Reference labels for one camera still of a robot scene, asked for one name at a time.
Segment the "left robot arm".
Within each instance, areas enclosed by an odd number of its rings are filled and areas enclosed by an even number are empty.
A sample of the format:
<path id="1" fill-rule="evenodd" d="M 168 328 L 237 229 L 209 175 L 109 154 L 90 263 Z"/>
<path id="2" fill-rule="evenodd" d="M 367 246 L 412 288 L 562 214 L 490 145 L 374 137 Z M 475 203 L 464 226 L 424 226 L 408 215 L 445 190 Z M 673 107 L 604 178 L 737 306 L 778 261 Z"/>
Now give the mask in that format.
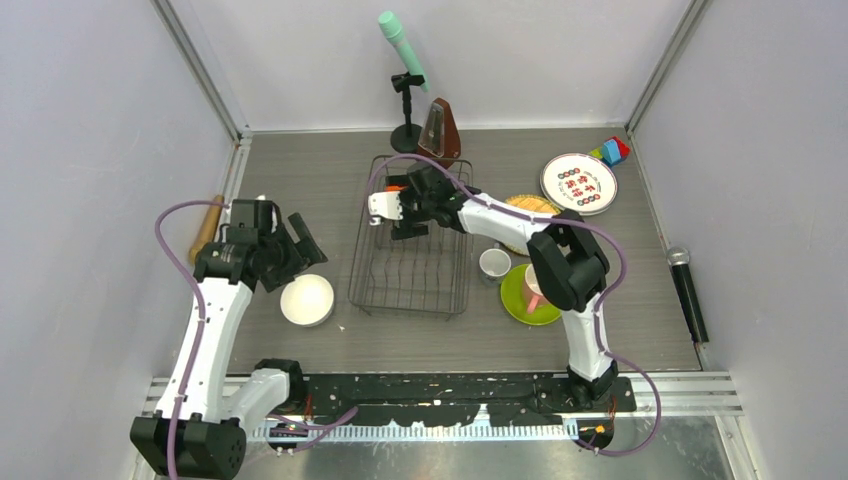
<path id="1" fill-rule="evenodd" d="M 164 220 L 182 207 L 162 212 L 154 235 L 189 284 L 193 304 L 165 392 L 152 414 L 134 418 L 130 440 L 158 475 L 232 479 L 245 460 L 248 433 L 275 409 L 298 412 L 308 392 L 299 362 L 264 359 L 224 395 L 243 315 L 258 286 L 272 292 L 328 258 L 299 213 L 284 217 L 271 200 L 236 199 L 225 206 L 222 238 L 206 243 L 187 268 L 162 233 Z"/>

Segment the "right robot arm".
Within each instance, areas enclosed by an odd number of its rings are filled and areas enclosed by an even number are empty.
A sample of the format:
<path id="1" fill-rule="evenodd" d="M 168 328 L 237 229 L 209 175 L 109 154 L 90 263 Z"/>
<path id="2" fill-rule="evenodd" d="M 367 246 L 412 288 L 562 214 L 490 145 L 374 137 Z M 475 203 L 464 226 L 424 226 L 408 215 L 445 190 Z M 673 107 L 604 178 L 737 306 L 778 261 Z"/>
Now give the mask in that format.
<path id="1" fill-rule="evenodd" d="M 468 186 L 443 167 L 417 161 L 368 195 L 371 224 L 392 224 L 395 240 L 427 234 L 435 224 L 459 233 L 523 246 L 545 300 L 562 318 L 569 345 L 568 381 L 574 403 L 596 410 L 611 395 L 618 362 L 609 350 L 603 302 L 610 262 L 597 241 L 600 230 L 571 210 L 533 213 Z"/>

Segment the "black wire dish rack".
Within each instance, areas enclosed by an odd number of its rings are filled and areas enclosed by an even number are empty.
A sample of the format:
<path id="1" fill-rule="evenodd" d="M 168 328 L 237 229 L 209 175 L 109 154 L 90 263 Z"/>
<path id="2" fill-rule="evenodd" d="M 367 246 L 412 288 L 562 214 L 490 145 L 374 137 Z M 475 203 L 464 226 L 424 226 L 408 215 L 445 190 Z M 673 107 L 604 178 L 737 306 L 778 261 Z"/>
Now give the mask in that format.
<path id="1" fill-rule="evenodd" d="M 468 305 L 473 238 L 436 223 L 428 233 L 394 240 L 393 223 L 361 216 L 347 298 L 371 315 L 409 312 L 449 319 Z"/>

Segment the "woven bamboo plate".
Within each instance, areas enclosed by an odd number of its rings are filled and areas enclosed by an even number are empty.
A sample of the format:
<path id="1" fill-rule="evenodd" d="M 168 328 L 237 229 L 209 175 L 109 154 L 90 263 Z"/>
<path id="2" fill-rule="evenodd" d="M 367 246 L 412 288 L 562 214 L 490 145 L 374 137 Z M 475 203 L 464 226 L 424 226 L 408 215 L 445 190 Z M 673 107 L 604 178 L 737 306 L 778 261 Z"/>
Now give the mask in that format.
<path id="1" fill-rule="evenodd" d="M 519 209 L 528 210 L 534 213 L 543 213 L 543 214 L 559 214 L 561 209 L 556 206 L 554 203 L 549 201 L 547 198 L 532 195 L 532 194 L 519 194 L 508 197 L 505 202 L 508 205 L 517 207 Z M 514 246 L 509 244 L 504 244 L 504 248 L 511 251 L 512 253 L 519 256 L 527 256 L 528 252 L 526 246 Z"/>

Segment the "white bowl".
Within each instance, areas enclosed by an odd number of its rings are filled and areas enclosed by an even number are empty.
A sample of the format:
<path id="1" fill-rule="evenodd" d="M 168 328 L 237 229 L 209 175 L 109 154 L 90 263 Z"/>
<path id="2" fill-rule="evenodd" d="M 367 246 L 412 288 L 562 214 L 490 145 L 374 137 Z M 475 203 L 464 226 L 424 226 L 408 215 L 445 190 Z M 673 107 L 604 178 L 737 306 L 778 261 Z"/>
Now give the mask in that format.
<path id="1" fill-rule="evenodd" d="M 290 323 L 314 327 L 333 312 L 335 292 L 331 283 L 317 274 L 303 274 L 287 284 L 280 296 L 280 310 Z"/>

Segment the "pink mug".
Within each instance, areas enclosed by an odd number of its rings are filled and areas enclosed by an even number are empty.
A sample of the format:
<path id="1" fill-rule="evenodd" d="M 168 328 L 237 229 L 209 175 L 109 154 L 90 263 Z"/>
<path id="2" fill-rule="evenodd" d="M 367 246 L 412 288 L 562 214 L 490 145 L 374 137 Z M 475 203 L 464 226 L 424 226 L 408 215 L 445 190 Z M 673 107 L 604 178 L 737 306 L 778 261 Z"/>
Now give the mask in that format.
<path id="1" fill-rule="evenodd" d="M 525 312 L 530 315 L 541 307 L 549 305 L 549 301 L 543 295 L 534 266 L 527 264 L 521 277 L 522 297 L 525 303 Z"/>

